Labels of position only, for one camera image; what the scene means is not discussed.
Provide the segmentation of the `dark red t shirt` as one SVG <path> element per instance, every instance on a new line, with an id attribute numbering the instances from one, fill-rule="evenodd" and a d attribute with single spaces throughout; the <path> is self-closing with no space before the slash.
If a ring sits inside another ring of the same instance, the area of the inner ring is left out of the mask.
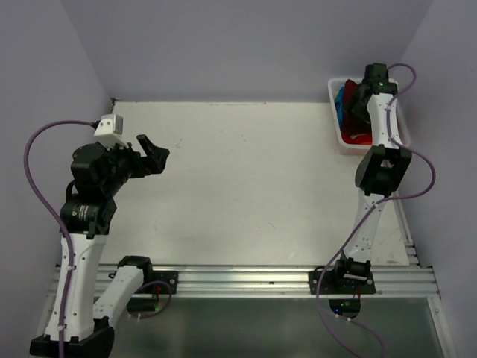
<path id="1" fill-rule="evenodd" d="M 348 113 L 346 106 L 352 94 L 358 87 L 358 84 L 355 81 L 350 79 L 346 80 L 344 84 L 344 91 L 342 95 L 342 124 L 341 131 L 348 136 L 358 136 L 362 134 L 371 134 L 371 127 L 368 123 L 355 116 L 354 114 Z"/>

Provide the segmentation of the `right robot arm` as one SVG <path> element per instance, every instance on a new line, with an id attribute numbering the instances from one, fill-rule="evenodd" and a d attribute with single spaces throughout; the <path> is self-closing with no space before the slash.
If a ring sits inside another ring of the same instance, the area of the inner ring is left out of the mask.
<path id="1" fill-rule="evenodd" d="M 411 152 L 401 148 L 397 109 L 391 102 L 397 94 L 387 66 L 373 63 L 366 66 L 361 83 L 345 105 L 345 113 L 370 123 L 372 145 L 356 169 L 355 227 L 327 280 L 339 292 L 365 286 L 371 279 L 373 241 L 385 200 L 397 191 L 411 163 Z"/>

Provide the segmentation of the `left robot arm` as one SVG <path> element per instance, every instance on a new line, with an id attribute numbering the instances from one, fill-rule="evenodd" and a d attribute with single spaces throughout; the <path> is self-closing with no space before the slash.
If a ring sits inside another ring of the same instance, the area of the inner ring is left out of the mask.
<path id="1" fill-rule="evenodd" d="M 73 180 L 58 215 L 62 260 L 56 300 L 45 332 L 31 341 L 34 357 L 108 357 L 115 326 L 137 292 L 157 295 L 174 290 L 155 279 L 148 257 L 126 256 L 98 300 L 94 299 L 100 258 L 116 212 L 115 194 L 133 178 L 158 175 L 170 151 L 155 146 L 146 135 L 131 144 L 84 145 L 72 155 Z"/>

